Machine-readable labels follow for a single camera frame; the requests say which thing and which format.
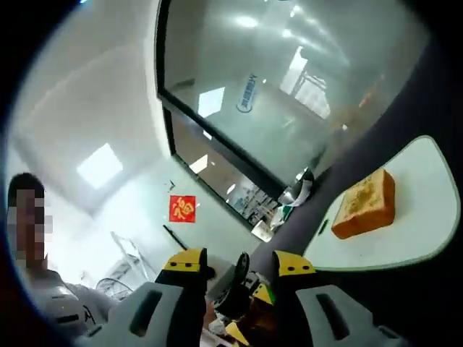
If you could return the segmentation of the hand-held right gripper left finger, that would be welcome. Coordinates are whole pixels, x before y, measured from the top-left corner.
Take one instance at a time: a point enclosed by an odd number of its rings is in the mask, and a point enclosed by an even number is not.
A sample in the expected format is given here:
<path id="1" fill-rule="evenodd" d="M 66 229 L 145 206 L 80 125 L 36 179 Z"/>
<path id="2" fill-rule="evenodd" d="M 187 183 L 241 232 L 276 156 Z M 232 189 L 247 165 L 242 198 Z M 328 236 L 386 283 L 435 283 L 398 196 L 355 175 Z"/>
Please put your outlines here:
<path id="1" fill-rule="evenodd" d="M 109 320 L 76 346 L 199 346 L 206 311 L 207 249 L 169 258 L 153 282 L 109 312 Z"/>

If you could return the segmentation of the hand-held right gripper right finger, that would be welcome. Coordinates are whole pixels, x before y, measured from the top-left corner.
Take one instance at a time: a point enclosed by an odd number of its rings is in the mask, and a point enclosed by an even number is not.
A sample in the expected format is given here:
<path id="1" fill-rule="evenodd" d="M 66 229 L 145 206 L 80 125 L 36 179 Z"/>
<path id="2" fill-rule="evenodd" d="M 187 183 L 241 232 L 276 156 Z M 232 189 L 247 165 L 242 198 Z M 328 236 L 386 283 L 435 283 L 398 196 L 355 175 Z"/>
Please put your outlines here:
<path id="1" fill-rule="evenodd" d="M 272 254 L 277 336 L 281 346 L 408 346 L 345 291 L 328 285 L 304 257 Z"/>

